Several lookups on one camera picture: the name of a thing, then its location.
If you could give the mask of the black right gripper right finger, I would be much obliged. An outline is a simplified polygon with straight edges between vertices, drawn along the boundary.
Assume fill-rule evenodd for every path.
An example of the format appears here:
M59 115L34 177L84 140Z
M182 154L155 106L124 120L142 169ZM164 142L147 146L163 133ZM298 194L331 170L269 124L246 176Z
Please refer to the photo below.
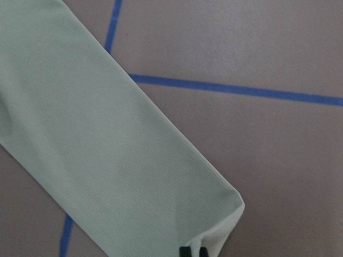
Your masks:
M209 257L206 247L201 247L199 250L199 257Z

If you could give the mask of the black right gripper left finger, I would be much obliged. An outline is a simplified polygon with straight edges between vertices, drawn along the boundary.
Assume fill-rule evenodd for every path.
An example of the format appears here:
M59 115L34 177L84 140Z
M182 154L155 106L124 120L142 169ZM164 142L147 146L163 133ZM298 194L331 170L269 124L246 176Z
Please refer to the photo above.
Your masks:
M179 257L190 257L190 246L182 246L179 249Z

